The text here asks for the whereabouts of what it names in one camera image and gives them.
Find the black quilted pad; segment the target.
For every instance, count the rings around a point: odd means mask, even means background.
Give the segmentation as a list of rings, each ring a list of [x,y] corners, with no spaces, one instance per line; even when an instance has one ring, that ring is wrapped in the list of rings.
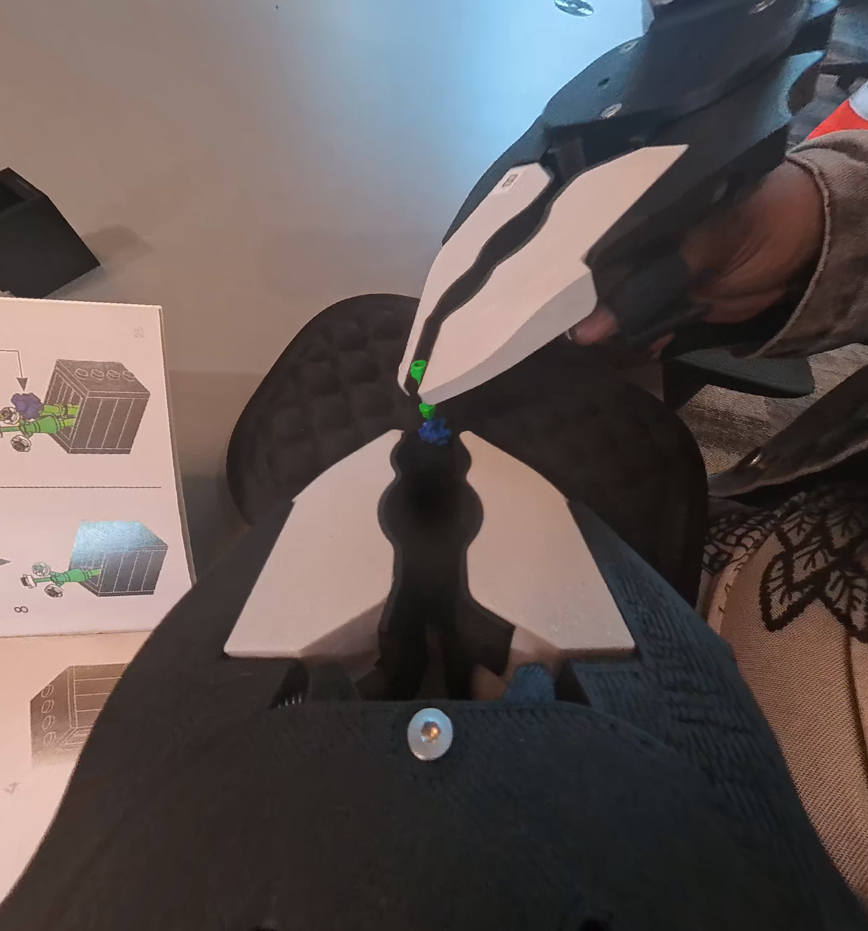
[[[418,301],[363,295],[317,314],[254,391],[228,446],[226,479],[248,525],[391,430],[420,425],[397,373]],[[691,605],[707,522],[696,440],[598,348],[551,342],[444,406],[471,432],[590,510]]]

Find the lego instruction booklet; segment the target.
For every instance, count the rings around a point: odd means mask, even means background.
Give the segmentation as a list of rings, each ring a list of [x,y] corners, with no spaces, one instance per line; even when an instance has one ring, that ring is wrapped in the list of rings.
[[[193,582],[161,309],[0,298],[0,887]]]

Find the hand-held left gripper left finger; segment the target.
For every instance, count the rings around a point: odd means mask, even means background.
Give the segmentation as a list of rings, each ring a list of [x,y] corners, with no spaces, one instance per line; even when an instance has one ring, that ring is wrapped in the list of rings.
[[[226,640],[229,657],[380,658],[395,552],[379,508],[406,436],[387,431],[295,496]]]

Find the person's right hand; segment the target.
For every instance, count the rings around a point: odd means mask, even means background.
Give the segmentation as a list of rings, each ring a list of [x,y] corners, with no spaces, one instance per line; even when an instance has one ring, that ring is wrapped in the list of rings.
[[[778,340],[808,351],[831,337],[816,281],[831,232],[815,172],[788,157],[746,201],[697,227],[684,242],[696,322],[641,344],[659,355],[675,339],[687,349],[749,355]]]

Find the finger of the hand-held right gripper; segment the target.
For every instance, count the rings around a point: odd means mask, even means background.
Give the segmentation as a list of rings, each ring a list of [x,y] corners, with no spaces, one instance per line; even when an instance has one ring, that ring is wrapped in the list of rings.
[[[441,246],[399,368],[399,386],[407,396],[419,395],[420,379],[412,374],[412,366],[430,361],[444,320],[533,235],[555,191],[554,176],[540,163],[513,167]]]
[[[642,147],[566,181],[533,235],[444,320],[421,401],[439,405],[483,385],[590,316],[591,249],[687,149]]]

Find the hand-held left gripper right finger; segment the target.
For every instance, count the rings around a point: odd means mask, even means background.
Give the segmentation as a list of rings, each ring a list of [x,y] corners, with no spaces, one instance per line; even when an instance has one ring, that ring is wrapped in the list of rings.
[[[628,658],[635,640],[568,499],[532,467],[455,437],[448,567],[464,658]]]

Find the black lego box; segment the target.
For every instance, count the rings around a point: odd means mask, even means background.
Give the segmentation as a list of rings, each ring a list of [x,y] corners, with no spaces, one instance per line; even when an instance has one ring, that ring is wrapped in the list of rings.
[[[0,170],[0,291],[43,299],[101,262],[55,204],[13,169]]]

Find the green lego stem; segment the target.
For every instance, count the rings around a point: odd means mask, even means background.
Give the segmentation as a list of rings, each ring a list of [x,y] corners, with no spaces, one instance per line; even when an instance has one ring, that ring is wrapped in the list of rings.
[[[409,393],[414,393],[414,396],[417,396],[418,399],[420,398],[419,391],[420,391],[421,384],[424,380],[427,367],[428,367],[427,359],[417,358],[411,362],[408,368],[407,378],[408,378],[408,385],[410,389]],[[423,402],[423,401],[417,402],[417,409],[425,422],[429,422],[433,420],[437,413],[436,405]]]

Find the person's right forearm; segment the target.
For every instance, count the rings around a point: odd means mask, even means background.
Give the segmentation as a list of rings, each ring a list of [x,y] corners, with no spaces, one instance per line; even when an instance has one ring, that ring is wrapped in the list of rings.
[[[756,354],[796,357],[868,345],[868,130],[804,142],[787,159],[821,194],[824,236],[800,303]]]

